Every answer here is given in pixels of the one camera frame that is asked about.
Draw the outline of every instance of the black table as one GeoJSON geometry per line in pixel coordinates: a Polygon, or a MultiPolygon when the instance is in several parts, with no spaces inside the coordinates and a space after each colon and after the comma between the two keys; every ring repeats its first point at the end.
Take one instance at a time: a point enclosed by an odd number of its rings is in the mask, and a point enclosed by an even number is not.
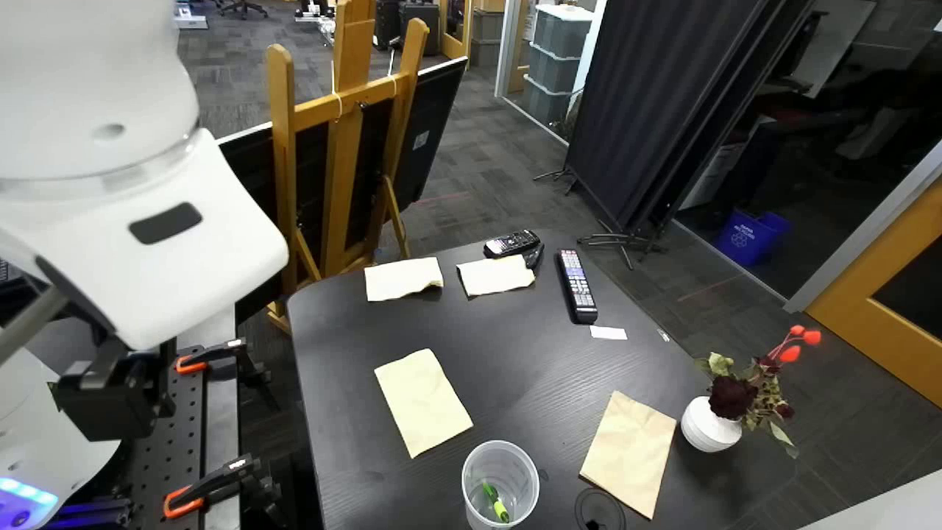
{"type": "MultiPolygon", "coordinates": [[[[579,507],[608,500],[579,464],[613,391],[679,419],[707,391],[707,374],[585,255],[596,324],[626,342],[594,342],[569,320],[557,249],[570,239],[541,232],[548,254],[532,288],[468,299],[457,265],[479,245],[438,254],[443,290],[367,304],[361,273],[314,282],[289,299],[323,526],[451,530],[464,525],[460,470],[474,445],[510,438],[538,464],[541,495],[521,526],[579,525],[579,507]],[[392,421],[373,368],[432,348],[474,427],[417,460],[392,421]]],[[[726,526],[786,473],[767,441],[702,457],[683,436],[664,467],[651,526],[726,526]]],[[[620,510],[629,526],[647,525],[620,510]]]]}

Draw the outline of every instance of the wooden easel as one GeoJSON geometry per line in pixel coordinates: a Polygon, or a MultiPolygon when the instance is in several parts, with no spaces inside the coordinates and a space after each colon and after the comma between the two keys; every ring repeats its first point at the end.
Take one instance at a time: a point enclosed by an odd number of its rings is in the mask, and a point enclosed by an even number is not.
{"type": "MultiPolygon", "coordinates": [[[[282,270],[282,295],[299,286],[298,265],[305,280],[333,276],[361,267],[373,260],[383,220],[392,218],[398,248],[410,255],[405,230],[395,199],[395,173],[413,111],[414,80],[430,36],[423,20],[410,20],[399,71],[383,80],[367,80],[370,37],[373,37],[373,0],[340,0],[336,9],[336,48],[333,80],[327,96],[293,102],[293,58],[286,48],[268,48],[268,99],[271,99],[271,143],[274,143],[274,187],[277,187],[277,226],[289,240],[289,265],[282,270]],[[361,111],[392,99],[392,117],[383,148],[383,184],[376,187],[365,240],[346,245],[354,180],[360,159],[361,111]],[[318,255],[298,226],[298,133],[329,123],[327,142],[327,182],[323,182],[323,236],[318,255]]],[[[286,330],[282,310],[268,305],[268,315],[286,330]]]]}

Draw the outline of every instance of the chair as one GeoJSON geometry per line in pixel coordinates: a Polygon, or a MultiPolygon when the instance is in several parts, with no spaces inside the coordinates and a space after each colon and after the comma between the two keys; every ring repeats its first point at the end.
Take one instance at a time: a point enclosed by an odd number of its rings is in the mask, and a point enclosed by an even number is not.
{"type": "Polygon", "coordinates": [[[258,2],[251,2],[251,0],[233,0],[233,2],[217,0],[215,9],[217,9],[217,14],[236,14],[236,17],[240,17],[240,20],[245,20],[251,11],[268,17],[268,11],[264,11],[258,2]]]}

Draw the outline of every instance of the paper note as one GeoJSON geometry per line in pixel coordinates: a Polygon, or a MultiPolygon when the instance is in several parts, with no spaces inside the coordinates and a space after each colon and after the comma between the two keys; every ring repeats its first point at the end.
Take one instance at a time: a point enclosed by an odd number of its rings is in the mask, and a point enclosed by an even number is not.
{"type": "Polygon", "coordinates": [[[654,517],[675,424],[675,419],[613,391],[579,476],[654,517]]]}
{"type": "Polygon", "coordinates": [[[626,342],[626,333],[620,327],[588,327],[588,333],[601,342],[626,342]]]}
{"type": "Polygon", "coordinates": [[[521,254],[505,260],[463,261],[460,273],[468,296],[513,290],[535,282],[521,254]]]}
{"type": "Polygon", "coordinates": [[[365,299],[398,299],[423,288],[443,288],[438,260],[402,260],[365,267],[365,299]]]}
{"type": "Polygon", "coordinates": [[[414,351],[373,374],[413,460],[471,429],[471,414],[432,351],[414,351]]]}

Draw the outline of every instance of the green object in cup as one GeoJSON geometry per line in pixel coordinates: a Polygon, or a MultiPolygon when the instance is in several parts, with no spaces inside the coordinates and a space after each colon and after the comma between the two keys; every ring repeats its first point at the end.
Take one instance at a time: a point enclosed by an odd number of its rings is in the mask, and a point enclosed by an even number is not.
{"type": "Polygon", "coordinates": [[[479,489],[482,489],[482,498],[491,504],[493,517],[496,517],[496,520],[510,520],[510,513],[505,513],[502,498],[496,495],[496,485],[488,483],[488,479],[479,479],[479,489]]]}

